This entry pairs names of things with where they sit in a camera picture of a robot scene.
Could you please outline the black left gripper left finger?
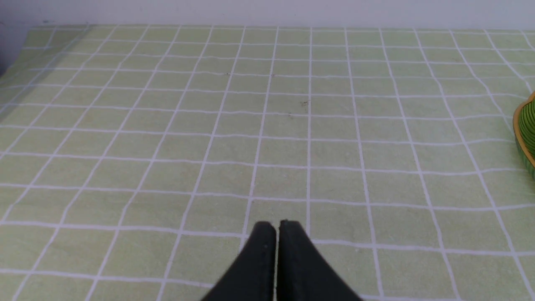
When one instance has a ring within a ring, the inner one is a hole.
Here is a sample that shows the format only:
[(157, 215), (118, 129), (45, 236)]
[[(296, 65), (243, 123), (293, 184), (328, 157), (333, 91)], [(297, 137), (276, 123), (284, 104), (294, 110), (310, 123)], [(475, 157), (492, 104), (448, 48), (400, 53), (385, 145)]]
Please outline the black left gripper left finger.
[(203, 301), (271, 301), (274, 297), (277, 234), (255, 223), (243, 249)]

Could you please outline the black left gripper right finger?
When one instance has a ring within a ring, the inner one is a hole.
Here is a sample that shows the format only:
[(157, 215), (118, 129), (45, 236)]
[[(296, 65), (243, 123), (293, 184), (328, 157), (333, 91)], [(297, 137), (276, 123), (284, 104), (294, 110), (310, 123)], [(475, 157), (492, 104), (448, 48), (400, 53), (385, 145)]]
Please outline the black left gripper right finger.
[(361, 301), (322, 257), (298, 221), (279, 226), (278, 301)]

